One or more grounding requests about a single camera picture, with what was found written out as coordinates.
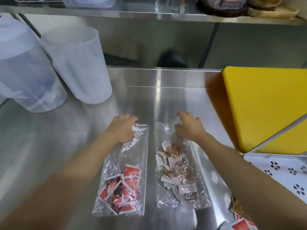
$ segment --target plastic wrap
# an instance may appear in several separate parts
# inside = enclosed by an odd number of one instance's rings
[[[134,124],[134,138],[114,147],[104,161],[95,216],[144,215],[148,126]]]
[[[176,134],[176,123],[156,123],[157,206],[207,208],[211,203],[192,142]]]

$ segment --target person's left hand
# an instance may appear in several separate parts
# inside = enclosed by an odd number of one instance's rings
[[[137,119],[137,117],[129,114],[115,116],[104,133],[117,143],[124,143],[134,137],[135,132],[132,130],[132,126]]]

